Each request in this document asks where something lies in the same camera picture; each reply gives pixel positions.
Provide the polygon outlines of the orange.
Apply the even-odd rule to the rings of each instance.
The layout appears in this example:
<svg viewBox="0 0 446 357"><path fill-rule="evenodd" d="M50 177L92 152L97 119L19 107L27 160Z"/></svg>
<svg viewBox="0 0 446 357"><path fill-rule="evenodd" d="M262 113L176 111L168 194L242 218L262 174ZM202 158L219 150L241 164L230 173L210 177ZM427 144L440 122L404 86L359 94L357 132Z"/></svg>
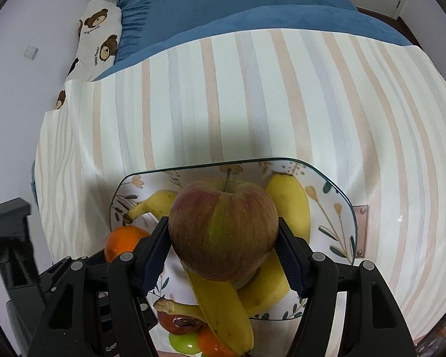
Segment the orange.
<svg viewBox="0 0 446 357"><path fill-rule="evenodd" d="M198 331L197 341L201 352L207 357L234 357L236 354L213 334L205 325Z"/></svg>
<svg viewBox="0 0 446 357"><path fill-rule="evenodd" d="M104 258L107 263L114 261L124 252L132 252L141 239L150 233L137 226L120 226L112 231L104 244Z"/></svg>

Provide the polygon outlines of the curved banana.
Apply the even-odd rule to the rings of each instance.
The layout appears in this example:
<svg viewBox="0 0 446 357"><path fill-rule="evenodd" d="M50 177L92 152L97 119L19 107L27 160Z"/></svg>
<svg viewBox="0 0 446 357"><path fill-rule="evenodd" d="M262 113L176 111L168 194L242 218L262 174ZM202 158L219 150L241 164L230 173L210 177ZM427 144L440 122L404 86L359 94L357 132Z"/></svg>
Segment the curved banana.
<svg viewBox="0 0 446 357"><path fill-rule="evenodd" d="M266 191L282 215L275 249L252 278L238 288L241 303L250 317L264 316L290 290L300 299L308 296L308 250L302 251L301 263L296 257L297 245L305 244L309 237L307 195L294 176L281 173L272 176Z"/></svg>

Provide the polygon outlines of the tan red apple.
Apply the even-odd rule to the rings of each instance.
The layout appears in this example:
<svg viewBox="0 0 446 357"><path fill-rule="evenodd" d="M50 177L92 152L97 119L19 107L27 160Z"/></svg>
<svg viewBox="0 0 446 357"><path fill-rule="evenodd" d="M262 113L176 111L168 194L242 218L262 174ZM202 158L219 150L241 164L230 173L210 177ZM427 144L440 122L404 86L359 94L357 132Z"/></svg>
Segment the tan red apple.
<svg viewBox="0 0 446 357"><path fill-rule="evenodd" d="M259 185L227 168L224 177L192 182L173 201L169 233L183 266L205 279L243 278L266 260L275 245L275 202Z"/></svg>

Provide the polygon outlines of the dark red apple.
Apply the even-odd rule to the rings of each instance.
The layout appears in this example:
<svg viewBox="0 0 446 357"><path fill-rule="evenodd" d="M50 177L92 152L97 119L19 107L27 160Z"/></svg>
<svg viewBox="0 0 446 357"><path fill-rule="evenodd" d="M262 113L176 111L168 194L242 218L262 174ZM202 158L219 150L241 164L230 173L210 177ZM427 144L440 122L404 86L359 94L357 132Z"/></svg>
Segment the dark red apple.
<svg viewBox="0 0 446 357"><path fill-rule="evenodd" d="M169 333L174 335L185 335L198 331L204 323L194 317L180 314L166 314L157 312L158 323Z"/></svg>

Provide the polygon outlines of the long banana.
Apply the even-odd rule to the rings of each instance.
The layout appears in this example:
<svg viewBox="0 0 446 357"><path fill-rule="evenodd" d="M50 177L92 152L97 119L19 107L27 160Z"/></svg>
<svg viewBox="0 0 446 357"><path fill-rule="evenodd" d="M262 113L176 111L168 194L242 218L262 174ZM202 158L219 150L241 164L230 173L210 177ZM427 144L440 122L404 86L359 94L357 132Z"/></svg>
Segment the long banana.
<svg viewBox="0 0 446 357"><path fill-rule="evenodd" d="M157 312L194 317L207 325L219 341L236 355L244 356L254 347L254 333L248 314L236 289L230 282L216 282L185 270L193 293L195 306L184 305L164 297L154 303Z"/></svg>

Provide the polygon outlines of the green apple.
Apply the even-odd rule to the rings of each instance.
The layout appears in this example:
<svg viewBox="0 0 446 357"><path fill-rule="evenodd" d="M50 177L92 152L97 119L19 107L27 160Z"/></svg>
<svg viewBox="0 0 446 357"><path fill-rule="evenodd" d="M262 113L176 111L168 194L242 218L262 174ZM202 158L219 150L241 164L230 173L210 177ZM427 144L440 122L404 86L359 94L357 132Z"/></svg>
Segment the green apple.
<svg viewBox="0 0 446 357"><path fill-rule="evenodd" d="M168 340L171 347L180 354L193 356L201 352L197 332L182 335L169 333Z"/></svg>

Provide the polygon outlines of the oval deer pattern tray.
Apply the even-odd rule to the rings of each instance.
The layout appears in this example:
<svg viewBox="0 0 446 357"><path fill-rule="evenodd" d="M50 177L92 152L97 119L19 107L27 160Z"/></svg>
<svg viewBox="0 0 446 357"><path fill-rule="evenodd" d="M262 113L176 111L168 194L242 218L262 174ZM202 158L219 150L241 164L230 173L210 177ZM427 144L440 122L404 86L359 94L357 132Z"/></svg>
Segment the oval deer pattern tray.
<svg viewBox="0 0 446 357"><path fill-rule="evenodd" d="M112 231L123 226L123 215L138 203L159 190L179 192L188 184L206 178L225 178L231 168L231 178L248 181L266 188L275 173L294 176L309 190L308 207L311 218L309 246L313 251L324 253L336 263L354 264L357 249L358 228L354 208L347 196L322 172L296 159L246 160L237 163L200 165L194 168L180 167L153 172L132 173L118 185L109 207ZM147 295L152 305L159 297L170 298L184 304L197 301L188 284L180 260L170 250L163 273ZM251 318L255 335L255 348L250 356L286 356L291 345L300 316L304 312L305 300L296 292L288 294L270 309ZM337 356L344 323L346 294L337 294L334 315L326 356ZM150 331L158 351L176 353L169 341L169 332L159 324Z"/></svg>

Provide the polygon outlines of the teal cushion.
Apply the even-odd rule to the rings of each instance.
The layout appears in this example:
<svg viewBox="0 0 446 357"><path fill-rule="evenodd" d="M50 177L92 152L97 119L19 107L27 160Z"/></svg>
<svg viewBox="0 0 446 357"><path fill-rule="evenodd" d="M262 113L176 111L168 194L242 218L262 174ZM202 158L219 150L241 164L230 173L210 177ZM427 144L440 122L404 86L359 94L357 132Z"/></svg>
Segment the teal cushion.
<svg viewBox="0 0 446 357"><path fill-rule="evenodd" d="M36 160L34 160L34 162L32 163L32 167L31 167L31 192L34 197L34 203L39 211L39 203L38 203L38 199L37 199L37 185L36 185L36 177L35 177L35 165L36 165Z"/></svg>

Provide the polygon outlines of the striped cat print blanket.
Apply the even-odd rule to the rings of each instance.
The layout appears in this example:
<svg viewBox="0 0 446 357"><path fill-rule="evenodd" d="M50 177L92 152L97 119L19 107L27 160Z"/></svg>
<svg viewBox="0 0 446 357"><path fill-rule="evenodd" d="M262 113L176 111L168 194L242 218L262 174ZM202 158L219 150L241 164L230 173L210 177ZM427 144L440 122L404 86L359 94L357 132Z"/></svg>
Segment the striped cat print blanket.
<svg viewBox="0 0 446 357"><path fill-rule="evenodd" d="M236 32L63 91L45 114L34 169L54 260L103 247L112 196L131 173L297 158L367 206L364 256L412 337L446 312L446 82L418 47Z"/></svg>

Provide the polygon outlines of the bear print pillow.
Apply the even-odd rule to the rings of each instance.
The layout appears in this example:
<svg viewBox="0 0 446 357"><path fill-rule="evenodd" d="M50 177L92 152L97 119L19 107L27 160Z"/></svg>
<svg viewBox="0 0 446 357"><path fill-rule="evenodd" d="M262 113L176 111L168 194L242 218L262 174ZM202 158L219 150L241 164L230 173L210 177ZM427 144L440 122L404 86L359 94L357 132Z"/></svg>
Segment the bear print pillow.
<svg viewBox="0 0 446 357"><path fill-rule="evenodd" d="M79 19L78 48L65 82L90 82L112 67L121 32L119 7L103 0L88 3Z"/></svg>

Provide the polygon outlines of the blue duvet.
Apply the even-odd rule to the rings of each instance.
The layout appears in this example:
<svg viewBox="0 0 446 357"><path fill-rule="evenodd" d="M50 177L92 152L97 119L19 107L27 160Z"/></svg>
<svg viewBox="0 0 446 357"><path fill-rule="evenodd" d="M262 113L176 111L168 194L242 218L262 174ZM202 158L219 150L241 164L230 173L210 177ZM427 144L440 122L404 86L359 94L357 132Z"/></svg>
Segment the blue duvet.
<svg viewBox="0 0 446 357"><path fill-rule="evenodd" d="M395 28L350 0L117 0L121 40L109 76L181 43L256 29L307 29L409 46Z"/></svg>

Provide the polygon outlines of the wall switch left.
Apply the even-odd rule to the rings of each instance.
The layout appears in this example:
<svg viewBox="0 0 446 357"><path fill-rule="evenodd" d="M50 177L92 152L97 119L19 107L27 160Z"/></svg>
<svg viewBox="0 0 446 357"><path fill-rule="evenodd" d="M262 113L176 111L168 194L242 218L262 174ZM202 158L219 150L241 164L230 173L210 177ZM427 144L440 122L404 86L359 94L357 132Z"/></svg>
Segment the wall switch left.
<svg viewBox="0 0 446 357"><path fill-rule="evenodd" d="M37 56L38 53L38 48L33 46L33 45L28 45L25 52L24 52L24 57L27 60L34 60L35 57Z"/></svg>

